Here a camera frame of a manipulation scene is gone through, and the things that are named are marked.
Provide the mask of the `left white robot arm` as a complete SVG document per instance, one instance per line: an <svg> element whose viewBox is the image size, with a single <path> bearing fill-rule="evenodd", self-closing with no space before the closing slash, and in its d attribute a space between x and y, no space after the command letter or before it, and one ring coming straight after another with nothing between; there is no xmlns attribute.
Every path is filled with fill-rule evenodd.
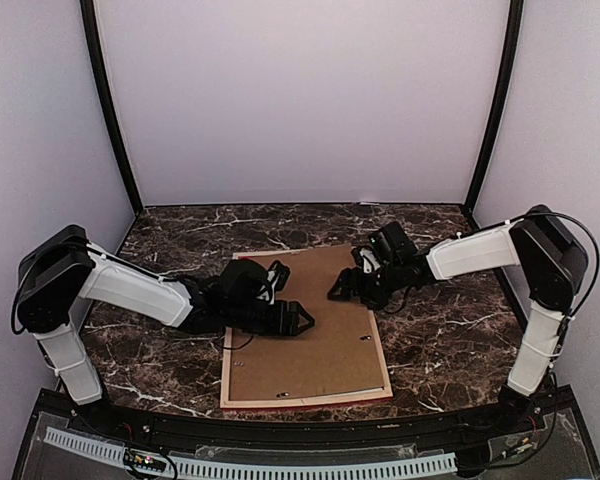
<svg viewBox="0 0 600 480"><path fill-rule="evenodd" d="M104 302L188 334L231 328L252 337L296 337L315 320L300 302L277 298L290 275L278 260L263 267L246 258L202 279L159 275L102 250L72 224L21 260L10 326L15 335L33 335L70 398L83 406L83 421L111 436L121 415L105 401L105 386L73 326L76 300Z"/></svg>

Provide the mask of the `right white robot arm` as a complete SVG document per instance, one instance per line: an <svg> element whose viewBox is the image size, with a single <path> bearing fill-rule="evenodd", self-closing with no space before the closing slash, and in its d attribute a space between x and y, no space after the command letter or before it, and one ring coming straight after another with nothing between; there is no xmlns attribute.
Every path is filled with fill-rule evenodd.
<svg viewBox="0 0 600 480"><path fill-rule="evenodd" d="M366 245L352 249L354 266L340 272L327 297L357 299L370 310L382 310L398 291L519 267L527 283L530 311L504 387L515 395L490 413L491 426L510 434L527 420L529 405L524 398L538 390L559 354L569 323L590 294L581 288L588 253L567 227L576 222L539 204L522 215L459 233L427 249L417 248L402 226L391 222L370 234Z"/></svg>

